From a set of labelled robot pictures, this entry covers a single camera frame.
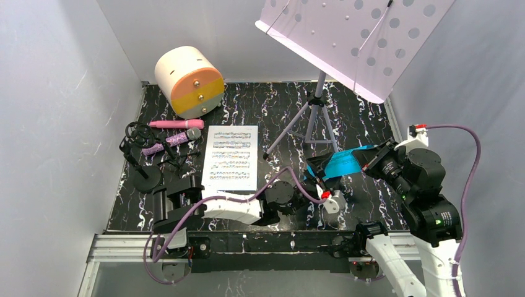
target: purple microphone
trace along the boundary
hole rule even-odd
[[[188,142],[190,140],[196,140],[201,136],[201,131],[199,128],[191,128],[186,130],[186,132],[182,132],[176,135],[173,135],[171,137],[166,138],[166,141],[168,144],[170,144],[170,147],[174,147],[178,144],[183,144],[185,142]],[[143,148],[142,153],[145,156],[153,155],[154,153],[158,153],[164,150],[164,147],[162,144],[155,144],[154,146],[150,148]]]

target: microphone grille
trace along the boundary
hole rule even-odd
[[[189,128],[186,131],[186,135],[188,136],[189,140],[195,140],[201,136],[201,130],[199,130],[199,128]]]

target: pink microphone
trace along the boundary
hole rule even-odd
[[[199,128],[204,129],[204,121],[201,119],[187,119],[185,121],[153,121],[149,123],[152,128],[174,128],[174,129],[189,129]]]

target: white cylinder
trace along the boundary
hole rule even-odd
[[[155,66],[155,78],[175,113],[185,119],[210,112],[224,95],[222,75],[192,46],[165,53]]]

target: music stand tripod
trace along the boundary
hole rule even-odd
[[[270,148],[263,154],[262,158],[267,159],[270,153],[275,149],[277,144],[283,139],[283,137],[291,133],[295,136],[302,137],[304,139],[304,142],[306,144],[332,144],[334,147],[334,152],[338,152],[339,148],[337,147],[337,141],[336,137],[334,135],[334,131],[332,130],[332,124],[330,123],[330,117],[328,116],[328,110],[326,109],[326,100],[323,99],[323,87],[324,87],[324,81],[326,79],[326,73],[321,71],[319,73],[319,80],[317,81],[317,86],[315,88],[315,94],[313,98],[310,98],[308,102],[306,102],[303,107],[299,110],[299,112],[293,117],[292,121],[284,130],[281,132],[281,134],[278,136],[276,141],[270,146]],[[295,125],[295,123],[301,118],[303,113],[308,109],[308,107],[311,106],[310,111],[310,118],[308,119],[308,127],[306,128],[306,135],[302,135],[293,131],[290,131],[291,128]],[[326,127],[328,129],[328,133],[330,134],[330,140],[314,140],[312,139],[312,132],[313,132],[313,124],[315,123],[315,118],[317,117],[317,114],[319,112],[319,107],[323,111],[324,116],[324,122],[326,123]]]

